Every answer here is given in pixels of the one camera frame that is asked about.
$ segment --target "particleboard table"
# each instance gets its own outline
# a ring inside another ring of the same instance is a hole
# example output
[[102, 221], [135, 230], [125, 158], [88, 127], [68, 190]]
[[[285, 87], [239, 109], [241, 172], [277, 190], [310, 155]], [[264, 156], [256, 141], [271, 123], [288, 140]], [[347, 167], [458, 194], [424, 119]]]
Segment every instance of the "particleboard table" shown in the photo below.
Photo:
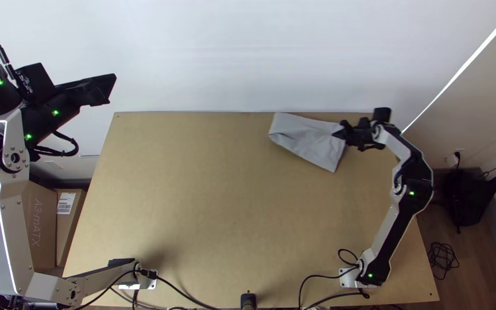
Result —
[[[305, 117], [356, 123], [363, 114]], [[76, 229], [65, 276], [135, 257], [204, 303], [238, 308], [297, 307], [302, 280], [337, 276], [338, 248], [370, 247], [389, 208], [388, 150], [347, 148], [330, 173], [275, 145], [272, 113], [116, 113]], [[309, 280], [309, 305], [340, 289]], [[389, 279], [324, 305], [436, 301], [436, 285], [414, 221], [392, 259]], [[197, 307], [164, 283], [139, 300]], [[96, 305], [128, 306], [112, 292]]]

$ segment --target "black robot arm segment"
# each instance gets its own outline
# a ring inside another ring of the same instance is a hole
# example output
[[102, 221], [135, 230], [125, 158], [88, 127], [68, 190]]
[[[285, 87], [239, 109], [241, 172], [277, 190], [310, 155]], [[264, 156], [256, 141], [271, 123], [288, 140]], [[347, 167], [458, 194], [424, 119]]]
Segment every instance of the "black robot arm segment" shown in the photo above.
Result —
[[390, 259], [416, 214], [433, 195], [433, 173], [422, 153], [389, 123], [389, 108], [375, 109], [372, 120], [361, 118], [355, 127], [347, 121], [333, 136], [360, 151], [388, 148], [399, 159], [392, 171], [391, 205], [371, 248], [359, 259], [359, 270], [342, 279], [343, 287], [380, 286], [390, 273]]

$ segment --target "black backpack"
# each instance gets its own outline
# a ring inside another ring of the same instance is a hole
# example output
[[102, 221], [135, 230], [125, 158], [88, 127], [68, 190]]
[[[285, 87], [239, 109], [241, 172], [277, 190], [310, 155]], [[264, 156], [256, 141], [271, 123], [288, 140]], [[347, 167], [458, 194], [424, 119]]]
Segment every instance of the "black backpack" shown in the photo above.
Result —
[[482, 219], [496, 193], [496, 177], [487, 181], [457, 169], [445, 176], [443, 191], [446, 207], [460, 234], [461, 226], [471, 226]]

